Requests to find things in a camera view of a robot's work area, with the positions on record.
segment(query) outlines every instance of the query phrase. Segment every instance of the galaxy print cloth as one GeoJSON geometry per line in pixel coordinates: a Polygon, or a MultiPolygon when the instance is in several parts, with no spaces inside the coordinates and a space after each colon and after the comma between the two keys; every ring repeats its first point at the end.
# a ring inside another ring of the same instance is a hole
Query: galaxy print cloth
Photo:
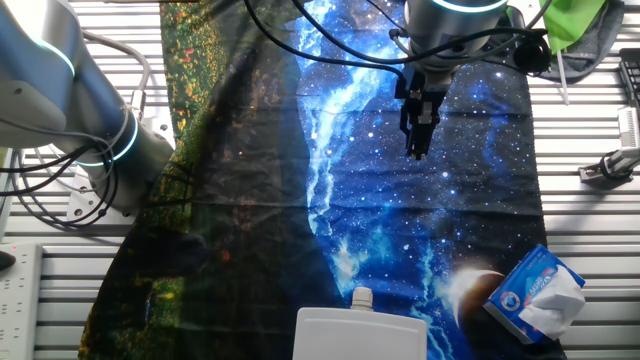
{"type": "MultiPolygon", "coordinates": [[[[382,5],[401,19],[401,3],[382,5]]],[[[364,1],[314,0],[306,9],[359,51],[403,56],[388,38],[390,24],[364,1]]],[[[301,51],[357,60],[304,18],[288,28],[301,51]]],[[[430,152],[417,162],[404,156],[395,75],[297,64],[311,157],[309,226],[345,302],[366,286],[376,311],[423,319],[430,360],[527,358],[510,335],[470,310],[499,284],[492,276],[546,245],[525,77],[484,63],[462,67],[430,152]]],[[[547,356],[563,358],[561,351],[547,356]]]]}

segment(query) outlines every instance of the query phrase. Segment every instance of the green cloth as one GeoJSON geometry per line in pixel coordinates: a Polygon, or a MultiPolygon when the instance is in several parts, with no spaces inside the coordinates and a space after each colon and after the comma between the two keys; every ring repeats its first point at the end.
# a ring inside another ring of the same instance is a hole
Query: green cloth
{"type": "Polygon", "coordinates": [[[553,54],[573,45],[582,37],[607,0],[553,0],[544,14],[553,54]]]}

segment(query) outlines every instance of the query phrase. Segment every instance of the tissue box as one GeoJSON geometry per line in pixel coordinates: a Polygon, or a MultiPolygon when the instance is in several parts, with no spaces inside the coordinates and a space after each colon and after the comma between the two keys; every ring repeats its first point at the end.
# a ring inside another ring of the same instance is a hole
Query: tissue box
{"type": "Polygon", "coordinates": [[[536,343],[544,334],[518,315],[555,275],[558,265],[567,268],[576,283],[580,287],[584,286],[584,279],[544,246],[538,245],[520,261],[484,303],[484,308],[524,344],[536,343]]]}

